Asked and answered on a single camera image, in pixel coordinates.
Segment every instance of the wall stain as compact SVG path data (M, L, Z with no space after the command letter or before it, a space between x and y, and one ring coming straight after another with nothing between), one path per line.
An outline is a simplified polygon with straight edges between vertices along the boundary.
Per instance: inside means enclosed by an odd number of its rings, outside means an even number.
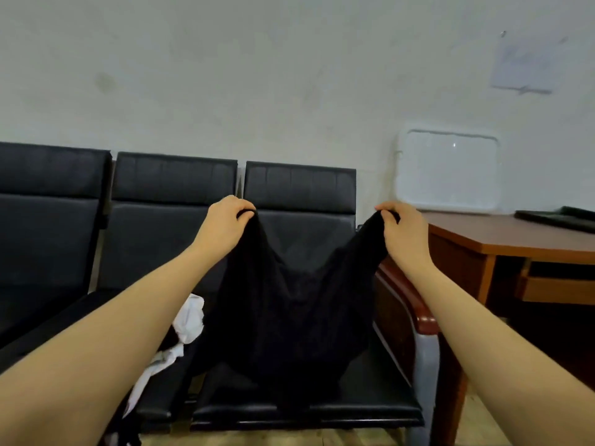
M102 94L109 94L115 91L115 78L105 72L99 72L95 75L95 86Z

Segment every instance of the black garment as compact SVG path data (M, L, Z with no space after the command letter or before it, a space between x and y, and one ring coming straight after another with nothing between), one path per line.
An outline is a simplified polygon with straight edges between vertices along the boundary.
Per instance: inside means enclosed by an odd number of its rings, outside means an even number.
M304 272L272 250L256 214L228 255L217 304L199 337L204 350L196 372L225 361L269 390L283 410L327 396L368 347L372 279L387 255L383 231L376 213L322 268Z

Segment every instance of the white wall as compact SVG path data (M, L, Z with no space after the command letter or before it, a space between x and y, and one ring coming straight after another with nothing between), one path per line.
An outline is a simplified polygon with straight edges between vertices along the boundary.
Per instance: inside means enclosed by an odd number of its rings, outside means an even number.
M489 129L502 208L595 209L595 0L0 0L0 140L358 169L408 120ZM500 32L569 36L551 96L488 87Z

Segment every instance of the wooden desk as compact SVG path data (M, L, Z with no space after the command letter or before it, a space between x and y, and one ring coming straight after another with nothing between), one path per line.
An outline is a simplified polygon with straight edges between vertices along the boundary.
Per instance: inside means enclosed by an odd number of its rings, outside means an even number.
M430 253L434 263L482 304L486 304L491 292L497 292L494 278L497 259L519 257L512 259L518 263L518 271L512 279L515 286L510 290L518 297L523 297L527 281L539 283L539 278L530 276L531 266L535 263L595 265L593 234L535 224L511 216L436 212L424 215L430 224ZM538 288L532 286L533 295ZM589 300L595 303L595 292L590 287L585 289L581 286L577 291L578 295L573 300L554 301L589 303L585 298L591 297ZM444 338L440 339L440 353L432 438L433 444L450 446L455 443L467 382Z

